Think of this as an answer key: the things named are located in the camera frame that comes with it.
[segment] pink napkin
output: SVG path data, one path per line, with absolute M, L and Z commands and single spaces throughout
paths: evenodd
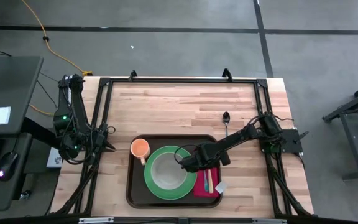
M 208 170 L 205 171 L 206 180 L 208 182 Z M 213 184 L 213 193 L 209 193 L 209 191 L 205 191 L 204 189 L 204 171 L 197 172 L 196 184 L 193 187 L 193 195 L 196 197 L 217 197 L 219 193 L 215 190 L 215 187 L 218 184 L 218 168 L 211 169 L 212 175 L 212 184 Z

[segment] orange mug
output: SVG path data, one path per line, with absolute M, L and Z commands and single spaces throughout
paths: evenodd
M 131 143 L 131 153 L 146 165 L 146 158 L 150 155 L 150 146 L 145 139 L 136 139 Z

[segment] green plate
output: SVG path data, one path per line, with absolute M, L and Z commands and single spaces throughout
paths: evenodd
M 149 188 L 149 190 L 160 199 L 177 200 L 179 198 L 182 198 L 186 196 L 196 184 L 197 174 L 189 173 L 189 172 L 187 173 L 184 183 L 182 183 L 181 186 L 175 189 L 171 189 L 171 190 L 162 189 L 153 181 L 151 170 L 152 170 L 152 165 L 156 160 L 156 158 L 158 158 L 158 156 L 165 153 L 172 153 L 172 159 L 174 159 L 173 153 L 175 153 L 175 151 L 178 148 L 179 148 L 178 146 L 161 147 L 160 149 L 157 149 L 155 152 L 153 152 L 153 154 L 147 159 L 146 166 L 144 169 L 144 179 L 146 181 L 146 185 Z M 183 158 L 186 156 L 190 156 L 190 153 L 185 149 L 180 149 L 177 152 L 177 155 Z

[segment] yellow cord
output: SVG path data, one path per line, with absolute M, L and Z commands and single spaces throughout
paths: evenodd
M 36 108 L 34 105 L 30 105 L 34 110 L 38 111 L 39 113 L 42 113 L 42 114 L 45 114 L 45 115 L 48 115 L 48 116 L 53 116 L 54 114 L 53 113 L 48 113 L 48 112 L 45 112 L 45 111 L 42 111 L 38 108 Z
M 22 0 L 22 2 L 27 6 L 27 8 L 29 8 L 29 10 L 32 12 L 32 14 L 34 15 L 34 17 L 37 19 L 38 23 L 39 23 L 40 26 L 41 26 L 42 31 L 44 32 L 44 37 L 47 37 L 47 32 L 45 31 L 44 26 L 42 25 L 40 19 L 39 19 L 38 16 L 36 15 L 36 13 L 31 9 L 31 7 L 30 7 L 24 0 Z M 76 67 L 79 71 L 82 72 L 83 76 L 92 75 L 92 71 L 82 70 L 82 69 L 80 69 L 76 64 L 74 64 L 72 61 L 70 61 L 70 60 L 68 60 L 67 58 L 61 56 L 60 54 L 54 52 L 54 51 L 50 48 L 49 43 L 48 43 L 48 40 L 45 40 L 45 43 L 47 44 L 47 47 L 48 47 L 49 51 L 50 51 L 52 54 L 54 54 L 54 55 L 56 55 L 57 57 L 59 57 L 59 58 L 65 60 L 66 62 L 72 64 L 74 67 Z

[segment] concrete floor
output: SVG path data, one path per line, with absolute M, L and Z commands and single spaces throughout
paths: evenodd
M 45 25 L 100 27 L 258 28 L 252 0 L 28 0 Z M 259 0 L 266 29 L 358 30 L 358 0 Z M 0 0 L 0 24 L 36 20 L 19 0 Z M 266 77 L 259 34 L 49 32 L 51 45 L 95 75 L 220 76 L 227 67 L 235 77 Z M 356 171 L 339 120 L 321 117 L 351 99 L 358 90 L 358 35 L 267 35 L 274 77 L 284 78 L 291 112 L 303 141 L 306 176 L 315 213 L 358 220 L 358 180 L 341 176 Z M 41 55 L 42 72 L 56 79 L 78 73 L 51 55 L 41 32 L 0 30 L 0 50 L 12 55 Z M 57 99 L 56 84 L 40 82 Z M 32 103 L 53 112 L 39 86 Z M 50 118 L 32 110 L 28 116 L 45 127 Z M 43 174 L 25 203 L 15 203 L 2 217 L 43 215 L 57 174 Z

